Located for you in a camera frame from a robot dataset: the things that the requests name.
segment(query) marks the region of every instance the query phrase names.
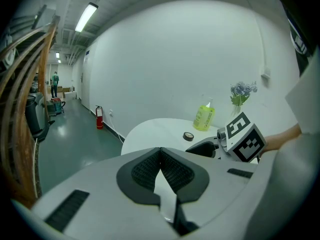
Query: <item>round table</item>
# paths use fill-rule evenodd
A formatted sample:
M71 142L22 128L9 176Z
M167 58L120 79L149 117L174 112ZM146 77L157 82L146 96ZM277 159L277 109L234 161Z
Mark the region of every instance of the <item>round table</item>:
M164 147L186 151L205 138L217 136L217 127L210 126L208 131L193 127L193 122L174 118L157 118L140 123L125 138L121 155L134 151ZM183 138L184 132L194 135L193 141Z

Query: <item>soap bottle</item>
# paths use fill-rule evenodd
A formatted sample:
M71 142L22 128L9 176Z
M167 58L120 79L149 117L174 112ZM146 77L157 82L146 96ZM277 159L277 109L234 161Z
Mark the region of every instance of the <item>soap bottle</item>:
M209 98L208 104L199 107L195 120L193 121L193 127L199 131L208 131L214 115L213 99Z

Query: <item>flower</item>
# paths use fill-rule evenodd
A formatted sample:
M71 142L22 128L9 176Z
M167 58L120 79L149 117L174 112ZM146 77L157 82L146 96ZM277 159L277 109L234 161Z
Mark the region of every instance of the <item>flower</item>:
M240 81L235 85L231 85L230 91L232 93L232 96L230 96L232 104L242 106L242 104L250 97L251 92L256 93L258 91L257 82L245 84Z

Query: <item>fire extinguisher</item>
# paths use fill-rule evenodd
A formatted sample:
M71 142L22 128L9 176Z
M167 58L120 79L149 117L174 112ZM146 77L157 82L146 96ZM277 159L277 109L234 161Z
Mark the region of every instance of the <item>fire extinguisher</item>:
M102 107L101 106L96 105L95 118L96 118L96 128L102 129L104 127L104 124L103 124Z

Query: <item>green floor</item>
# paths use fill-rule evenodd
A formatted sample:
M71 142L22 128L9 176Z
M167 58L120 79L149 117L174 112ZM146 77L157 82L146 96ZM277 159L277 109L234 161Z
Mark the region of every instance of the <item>green floor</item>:
M38 168L42 194L82 168L121 155L122 143L109 131L96 128L96 119L79 99L68 101L64 114L51 117L39 145Z

